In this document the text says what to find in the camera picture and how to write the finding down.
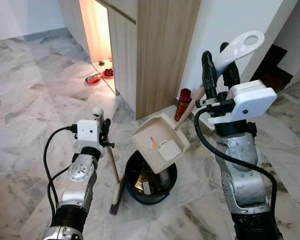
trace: wooden panel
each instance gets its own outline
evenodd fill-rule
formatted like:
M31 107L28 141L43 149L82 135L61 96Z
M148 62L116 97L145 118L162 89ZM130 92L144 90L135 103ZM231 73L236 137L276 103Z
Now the wooden panel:
M108 8L115 87L136 111L137 26Z
M92 63L111 57L107 8L95 0L79 0Z
M137 19L138 0L105 0L110 6L113 5L134 20Z
M201 0L140 0L136 118L174 104Z
M65 25L74 39L89 54L84 23L82 20L79 0L59 0Z

